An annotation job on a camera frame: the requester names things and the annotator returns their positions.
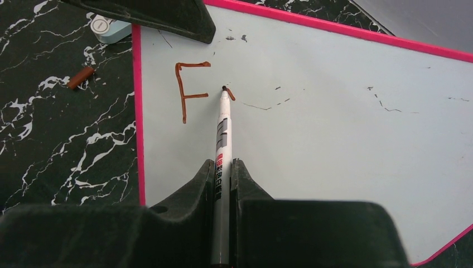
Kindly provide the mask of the pink framed whiteboard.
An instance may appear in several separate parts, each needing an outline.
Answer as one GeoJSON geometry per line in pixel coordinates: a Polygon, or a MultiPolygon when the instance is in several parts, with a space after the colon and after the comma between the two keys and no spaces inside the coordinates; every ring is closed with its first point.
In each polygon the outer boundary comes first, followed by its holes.
{"type": "Polygon", "coordinates": [[[233,92],[233,156],[278,199],[364,200],[408,260],[472,229],[472,54],[238,1],[206,1],[210,44],[133,27],[140,201],[215,156],[233,92]]]}

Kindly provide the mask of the brown marker cap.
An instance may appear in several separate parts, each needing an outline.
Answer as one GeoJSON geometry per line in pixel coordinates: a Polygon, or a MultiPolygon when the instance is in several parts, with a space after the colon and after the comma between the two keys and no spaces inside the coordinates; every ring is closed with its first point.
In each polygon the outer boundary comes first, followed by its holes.
{"type": "Polygon", "coordinates": [[[90,67],[90,66],[85,66],[81,71],[79,71],[74,77],[72,77],[69,82],[67,83],[67,86],[70,89],[75,89],[78,87],[81,83],[86,81],[90,76],[94,74],[95,70],[90,67]]]}

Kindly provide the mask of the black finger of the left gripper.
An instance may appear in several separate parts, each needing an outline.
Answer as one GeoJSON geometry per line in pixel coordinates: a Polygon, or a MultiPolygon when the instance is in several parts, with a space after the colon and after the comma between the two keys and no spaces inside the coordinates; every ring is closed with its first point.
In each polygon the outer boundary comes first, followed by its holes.
{"type": "Polygon", "coordinates": [[[75,7],[132,24],[171,32],[210,44],[216,26],[203,1],[64,0],[75,7]]]}

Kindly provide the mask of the white whiteboard marker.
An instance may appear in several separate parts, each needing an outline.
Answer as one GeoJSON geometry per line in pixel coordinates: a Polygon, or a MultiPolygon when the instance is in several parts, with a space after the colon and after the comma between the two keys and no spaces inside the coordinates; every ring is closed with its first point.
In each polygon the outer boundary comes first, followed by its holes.
{"type": "Polygon", "coordinates": [[[230,178],[233,160],[230,101],[233,99],[230,90],[223,86],[216,128],[211,267],[229,267],[230,178]]]}

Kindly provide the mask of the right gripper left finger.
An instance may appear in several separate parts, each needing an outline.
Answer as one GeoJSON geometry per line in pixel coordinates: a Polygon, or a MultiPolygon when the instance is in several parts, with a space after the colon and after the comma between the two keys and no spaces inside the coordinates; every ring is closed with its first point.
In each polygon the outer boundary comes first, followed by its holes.
{"type": "Polygon", "coordinates": [[[1,217],[2,267],[209,267],[214,162],[163,201],[21,205],[1,217]]]}

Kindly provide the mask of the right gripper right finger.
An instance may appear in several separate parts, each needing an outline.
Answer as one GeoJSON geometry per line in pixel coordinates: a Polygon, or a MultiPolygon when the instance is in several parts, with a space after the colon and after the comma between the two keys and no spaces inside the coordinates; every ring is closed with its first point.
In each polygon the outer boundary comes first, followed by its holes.
{"type": "Polygon", "coordinates": [[[372,202],[278,200],[233,160],[232,267],[408,267],[394,222],[372,202]]]}

